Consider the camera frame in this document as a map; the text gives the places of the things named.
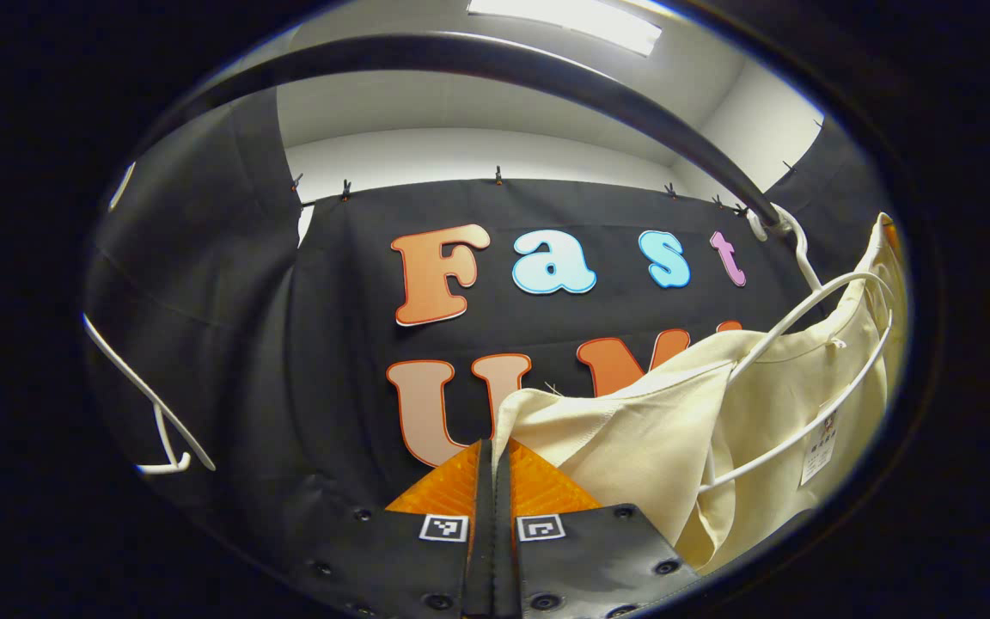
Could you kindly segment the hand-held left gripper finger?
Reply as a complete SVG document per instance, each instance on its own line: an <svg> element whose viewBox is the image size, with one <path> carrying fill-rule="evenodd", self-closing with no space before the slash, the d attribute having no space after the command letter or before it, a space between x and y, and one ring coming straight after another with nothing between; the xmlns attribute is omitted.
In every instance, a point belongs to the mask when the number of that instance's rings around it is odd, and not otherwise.
<svg viewBox="0 0 990 619"><path fill-rule="evenodd" d="M496 557L490 445L338 448L285 486L285 576L342 618L487 618Z"/></svg>
<svg viewBox="0 0 990 619"><path fill-rule="evenodd" d="M700 576L633 503L604 505L517 440L495 475L499 618L644 616Z"/></svg>

